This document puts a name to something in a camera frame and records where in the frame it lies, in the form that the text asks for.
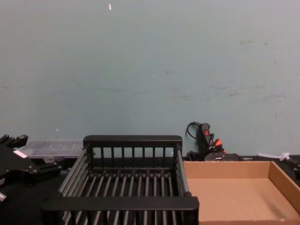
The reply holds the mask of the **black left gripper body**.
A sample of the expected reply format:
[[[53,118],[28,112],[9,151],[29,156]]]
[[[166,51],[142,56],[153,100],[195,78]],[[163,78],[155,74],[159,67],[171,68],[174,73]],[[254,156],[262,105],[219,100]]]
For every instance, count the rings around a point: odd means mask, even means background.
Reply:
[[[0,144],[0,187],[11,184],[36,184],[36,165],[27,155],[6,143]]]

